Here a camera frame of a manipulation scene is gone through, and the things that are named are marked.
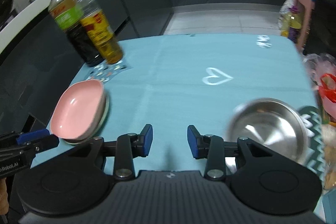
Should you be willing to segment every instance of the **metal screw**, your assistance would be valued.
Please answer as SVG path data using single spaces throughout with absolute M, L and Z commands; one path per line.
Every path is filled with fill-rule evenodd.
M 224 172 L 219 169 L 211 169 L 207 172 L 207 175 L 213 179 L 220 178 L 224 175 Z
M 120 178 L 126 178 L 129 177 L 132 174 L 132 171 L 129 169 L 118 169 L 115 174 Z

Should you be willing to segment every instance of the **yellow label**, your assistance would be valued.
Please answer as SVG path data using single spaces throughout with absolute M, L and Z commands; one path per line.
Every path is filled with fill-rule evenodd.
M 102 10 L 81 19 L 80 22 L 97 48 L 109 41 L 114 35 Z

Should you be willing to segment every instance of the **white logo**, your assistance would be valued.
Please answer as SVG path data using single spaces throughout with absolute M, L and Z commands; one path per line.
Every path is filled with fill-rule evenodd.
M 227 75 L 226 73 L 222 72 L 221 70 L 219 70 L 217 68 L 206 68 L 205 71 L 209 74 L 209 76 L 203 77 L 202 81 L 203 81 L 204 84 L 207 84 L 207 85 L 220 85 L 220 84 L 223 84 L 225 82 L 229 82 L 233 79 L 232 76 Z M 210 78 L 221 78 L 222 76 L 226 77 L 226 79 L 218 81 L 216 83 L 209 82 Z
M 170 172 L 170 174 L 166 175 L 166 177 L 172 179 L 175 177 L 175 174 Z

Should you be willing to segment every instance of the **blue tablecloth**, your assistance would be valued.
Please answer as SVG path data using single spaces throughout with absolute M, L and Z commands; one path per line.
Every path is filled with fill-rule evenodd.
M 308 77 L 293 43 L 270 36 L 270 48 L 256 44 L 251 34 L 164 35 L 121 41 L 133 69 L 104 84 L 110 113 L 100 135 L 105 141 L 125 133 L 140 133 L 145 124 L 154 136 L 147 158 L 134 159 L 139 170 L 201 170 L 187 142 L 187 126 L 226 139 L 234 109 L 247 101 L 272 97 L 292 107 L 316 106 Z M 73 83 L 82 81 L 84 65 Z M 37 154 L 33 166 L 72 146 Z M 113 158 L 106 161 L 111 174 Z

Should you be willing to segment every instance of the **white floor tile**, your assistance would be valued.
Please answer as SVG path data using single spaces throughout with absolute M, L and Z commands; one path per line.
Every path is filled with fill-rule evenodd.
M 241 27 L 205 27 L 166 30 L 164 34 L 187 34 L 187 33 L 241 33 Z
M 242 27 L 278 29 L 279 13 L 240 10 L 239 20 Z
M 251 28 L 251 27 L 242 27 L 242 29 L 243 29 L 243 33 L 280 35 L 279 29 Z
M 238 12 L 238 10 L 208 10 L 177 13 L 172 17 L 169 29 L 240 27 Z

